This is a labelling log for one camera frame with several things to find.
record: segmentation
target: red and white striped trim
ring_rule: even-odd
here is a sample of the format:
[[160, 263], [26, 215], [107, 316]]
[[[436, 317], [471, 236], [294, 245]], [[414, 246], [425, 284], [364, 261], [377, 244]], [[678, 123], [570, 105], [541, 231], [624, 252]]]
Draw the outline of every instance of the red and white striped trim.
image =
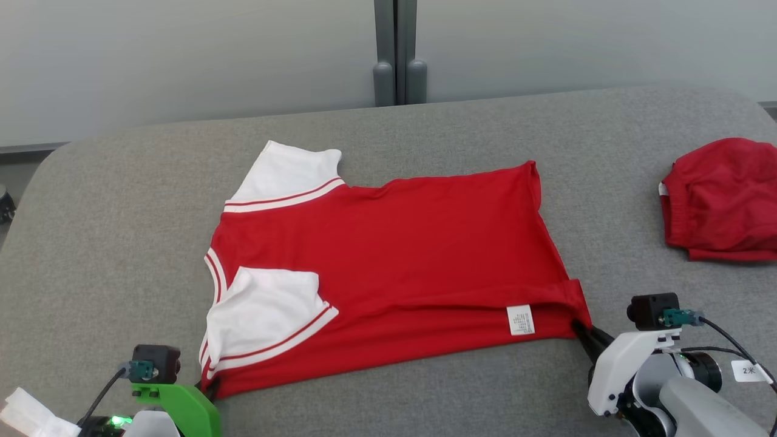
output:
[[303, 341], [310, 338], [313, 334], [319, 332], [324, 326], [331, 322], [337, 314], [340, 312], [334, 306], [331, 306], [328, 302], [324, 302], [324, 309], [318, 316], [313, 318], [307, 325], [303, 326], [287, 337], [286, 339], [273, 344], [272, 346], [261, 348], [257, 351], [247, 352], [241, 355], [231, 355], [221, 357], [216, 366], [211, 364], [211, 358], [207, 357], [207, 361], [203, 364], [203, 369], [207, 369], [205, 377], [213, 379], [216, 373], [225, 369], [236, 369], [238, 367], [244, 367], [246, 365], [256, 364], [257, 362], [266, 361], [270, 358], [276, 357]]
[[340, 177], [336, 177], [314, 190], [306, 191], [305, 193], [294, 194], [293, 196], [287, 196], [285, 198], [249, 202], [227, 201], [224, 206], [224, 212], [254, 212], [262, 211], [265, 209], [297, 205], [306, 201], [311, 201], [315, 198], [320, 198], [324, 194], [329, 193], [340, 185], [345, 185], [345, 181]]
[[[211, 271], [211, 277], [213, 278], [213, 305], [220, 302], [222, 297], [227, 292], [227, 277], [224, 275], [224, 268], [221, 266], [221, 262], [218, 260], [218, 255], [213, 248], [207, 250], [205, 255], [205, 264], [207, 269]], [[207, 331], [202, 339], [200, 345], [200, 366], [204, 369], [205, 362], [208, 358], [207, 355]]]

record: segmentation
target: care label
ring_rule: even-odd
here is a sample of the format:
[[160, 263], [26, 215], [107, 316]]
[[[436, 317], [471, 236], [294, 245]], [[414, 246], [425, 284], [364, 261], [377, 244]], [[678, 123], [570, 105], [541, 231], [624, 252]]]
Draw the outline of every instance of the care label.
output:
[[534, 333], [534, 320], [529, 305], [508, 306], [507, 320], [510, 322], [510, 334], [527, 335]]

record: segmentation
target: white label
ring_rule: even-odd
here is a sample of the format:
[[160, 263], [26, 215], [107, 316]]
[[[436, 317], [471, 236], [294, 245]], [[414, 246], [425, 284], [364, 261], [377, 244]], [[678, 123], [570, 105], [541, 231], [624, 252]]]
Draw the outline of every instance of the white label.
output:
[[760, 383], [766, 381], [768, 376], [761, 369], [760, 364], [753, 364], [748, 360], [732, 361], [731, 369], [733, 378], [740, 383]]
[[534, 333], [534, 320], [529, 305], [508, 306], [507, 320], [510, 322], [510, 334], [527, 335]]

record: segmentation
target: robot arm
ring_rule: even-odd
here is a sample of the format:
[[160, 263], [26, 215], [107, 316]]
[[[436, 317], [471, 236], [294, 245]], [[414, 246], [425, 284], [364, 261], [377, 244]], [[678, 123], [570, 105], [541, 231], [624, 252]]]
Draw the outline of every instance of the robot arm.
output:
[[641, 437], [765, 437], [766, 432], [717, 394], [720, 368], [707, 354], [674, 348], [681, 325], [701, 313], [680, 310], [674, 293], [636, 296], [627, 312], [639, 331], [613, 339], [573, 323], [594, 363], [588, 403], [595, 414], [626, 420]]

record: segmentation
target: white wall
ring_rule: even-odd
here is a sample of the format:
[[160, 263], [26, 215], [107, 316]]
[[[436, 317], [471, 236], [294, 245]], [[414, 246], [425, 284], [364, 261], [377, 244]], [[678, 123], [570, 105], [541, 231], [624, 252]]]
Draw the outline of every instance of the white wall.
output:
[[363, 0], [0, 0], [0, 146], [374, 105]]
[[428, 101], [655, 82], [777, 100], [775, 0], [418, 0]]

